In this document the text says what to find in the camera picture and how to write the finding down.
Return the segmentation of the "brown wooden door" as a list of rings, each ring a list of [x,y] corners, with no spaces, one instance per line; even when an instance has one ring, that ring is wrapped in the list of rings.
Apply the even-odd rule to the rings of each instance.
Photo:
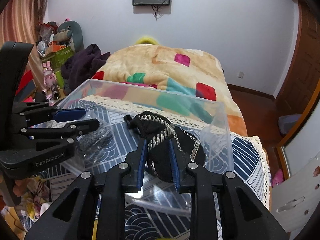
[[[305,2],[299,0],[298,5],[296,47],[275,101],[278,111],[284,115],[303,113],[319,81],[319,22]]]

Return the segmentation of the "clear plastic storage box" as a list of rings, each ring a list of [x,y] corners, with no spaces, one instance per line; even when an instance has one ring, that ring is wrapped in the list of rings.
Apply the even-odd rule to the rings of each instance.
[[[189,215],[191,194],[176,190],[170,167],[169,142],[176,140],[189,161],[208,171],[223,174],[234,169],[231,133],[224,106],[201,99],[157,92],[132,85],[89,80],[61,103],[63,109],[83,108],[87,118],[109,126],[108,135],[80,137],[75,157],[64,167],[74,174],[108,171],[136,150],[140,139],[147,142],[143,186],[126,201],[140,207]]]

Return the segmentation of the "black pouch with braided trim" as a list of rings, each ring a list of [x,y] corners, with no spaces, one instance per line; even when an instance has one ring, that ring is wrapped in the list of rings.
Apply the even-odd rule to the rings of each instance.
[[[173,125],[166,117],[144,111],[135,117],[124,116],[128,129],[133,130],[148,143],[146,163],[151,174],[167,183],[173,182],[169,140],[177,141],[178,150],[189,155],[191,161],[204,165],[206,155],[203,147],[191,133]]]

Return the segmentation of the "dark purple clothing heap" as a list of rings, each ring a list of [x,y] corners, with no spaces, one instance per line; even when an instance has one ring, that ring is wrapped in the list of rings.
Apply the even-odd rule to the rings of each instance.
[[[87,79],[91,79],[110,56],[110,52],[102,54],[96,44],[90,44],[86,49],[75,53],[61,67],[64,89],[72,92]]]

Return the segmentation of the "wall power outlet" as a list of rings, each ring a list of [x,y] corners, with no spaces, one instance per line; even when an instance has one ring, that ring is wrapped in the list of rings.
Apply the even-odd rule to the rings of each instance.
[[[238,72],[238,78],[243,78],[244,77],[244,72]]]

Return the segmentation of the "green cylinder bottle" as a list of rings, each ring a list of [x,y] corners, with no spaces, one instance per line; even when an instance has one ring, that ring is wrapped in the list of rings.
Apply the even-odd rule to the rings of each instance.
[[[57,84],[59,85],[60,89],[63,89],[64,88],[64,79],[61,75],[61,70],[56,70],[55,75],[56,75]]]

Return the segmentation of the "pink rabbit figurine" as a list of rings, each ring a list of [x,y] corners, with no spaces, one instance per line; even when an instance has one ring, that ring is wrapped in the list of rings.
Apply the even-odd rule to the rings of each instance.
[[[45,89],[49,89],[53,93],[57,90],[57,79],[50,61],[43,63],[43,83]]]

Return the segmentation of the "blue white patterned tablecloth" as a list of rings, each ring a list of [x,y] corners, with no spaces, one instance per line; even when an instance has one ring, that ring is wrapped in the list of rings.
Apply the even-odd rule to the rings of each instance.
[[[222,103],[160,97],[164,106],[98,95],[72,104],[112,132],[26,239],[271,238],[260,140],[232,133]]]

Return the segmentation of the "striped pink brown curtain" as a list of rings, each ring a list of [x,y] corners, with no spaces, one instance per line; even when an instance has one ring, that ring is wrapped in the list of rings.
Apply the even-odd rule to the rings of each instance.
[[[34,45],[27,64],[37,87],[42,90],[43,70],[36,49],[39,33],[38,24],[43,22],[48,0],[9,0],[1,12],[1,44],[7,41],[31,43]]]

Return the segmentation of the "white cabinet with stickers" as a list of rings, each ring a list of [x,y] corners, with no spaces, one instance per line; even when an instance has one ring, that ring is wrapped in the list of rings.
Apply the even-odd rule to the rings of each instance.
[[[319,204],[319,155],[272,189],[271,213],[286,232],[301,229]]]

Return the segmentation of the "red box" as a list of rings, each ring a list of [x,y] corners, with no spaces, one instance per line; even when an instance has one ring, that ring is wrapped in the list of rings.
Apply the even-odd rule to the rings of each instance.
[[[34,77],[31,70],[26,71],[18,85],[18,89],[16,90],[15,95],[22,95],[23,93],[30,93],[36,89],[36,85],[34,82]]]

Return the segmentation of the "green cardboard box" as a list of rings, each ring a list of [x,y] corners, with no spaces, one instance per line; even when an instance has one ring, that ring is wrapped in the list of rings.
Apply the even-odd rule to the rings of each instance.
[[[75,52],[72,51],[70,46],[65,45],[51,45],[47,47],[44,51],[39,52],[42,71],[44,72],[47,68],[47,62],[50,62],[50,68],[53,71],[59,71],[61,66],[70,58],[72,57]]]

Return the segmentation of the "grey plush dinosaur toy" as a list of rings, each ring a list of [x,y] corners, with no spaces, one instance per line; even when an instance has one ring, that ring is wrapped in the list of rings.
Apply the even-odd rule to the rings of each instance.
[[[60,24],[53,41],[60,45],[70,46],[75,53],[84,49],[82,30],[80,24],[75,21],[65,21]]]

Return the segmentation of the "grey bag by door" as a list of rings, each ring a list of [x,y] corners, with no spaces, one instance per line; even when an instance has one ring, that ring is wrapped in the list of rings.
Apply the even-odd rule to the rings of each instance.
[[[284,115],[278,118],[278,127],[281,134],[286,135],[299,120],[301,114]]]

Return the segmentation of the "beige fleece patchwork blanket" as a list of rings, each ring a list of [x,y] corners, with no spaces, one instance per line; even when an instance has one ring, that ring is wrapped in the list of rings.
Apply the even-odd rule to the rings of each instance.
[[[93,78],[222,102],[230,130],[247,135],[244,118],[228,89],[220,61],[205,51],[138,44],[113,53]]]

